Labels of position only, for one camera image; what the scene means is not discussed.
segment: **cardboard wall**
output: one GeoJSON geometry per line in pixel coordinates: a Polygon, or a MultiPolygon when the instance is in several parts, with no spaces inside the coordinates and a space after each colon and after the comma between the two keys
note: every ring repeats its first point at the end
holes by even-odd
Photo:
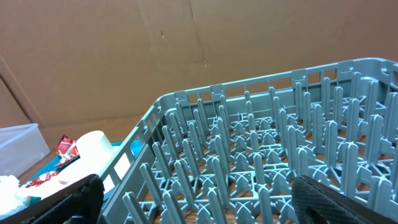
{"type": "Polygon", "coordinates": [[[398,1],[0,1],[0,74],[33,122],[142,115],[160,95],[360,57],[398,61],[398,1]]]}

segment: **dish rack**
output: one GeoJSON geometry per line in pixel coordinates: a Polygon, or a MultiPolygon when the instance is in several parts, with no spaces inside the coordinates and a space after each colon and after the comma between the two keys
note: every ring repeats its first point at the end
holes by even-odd
{"type": "Polygon", "coordinates": [[[298,223],[298,175],[398,220],[397,90],[398,63],[361,58],[161,96],[99,222],[298,223]]]}

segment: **white tissue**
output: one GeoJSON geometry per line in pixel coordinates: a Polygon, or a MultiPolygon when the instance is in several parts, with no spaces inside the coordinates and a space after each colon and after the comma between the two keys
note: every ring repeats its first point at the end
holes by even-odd
{"type": "Polygon", "coordinates": [[[13,175],[0,176],[0,220],[11,216],[30,203],[25,188],[19,188],[19,180],[13,175]]]}

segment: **clear plastic container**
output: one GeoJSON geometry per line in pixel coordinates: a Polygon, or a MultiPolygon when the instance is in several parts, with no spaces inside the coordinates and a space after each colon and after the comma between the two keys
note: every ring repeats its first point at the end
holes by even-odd
{"type": "Polygon", "coordinates": [[[37,124],[0,129],[0,175],[17,177],[49,152],[37,124]]]}

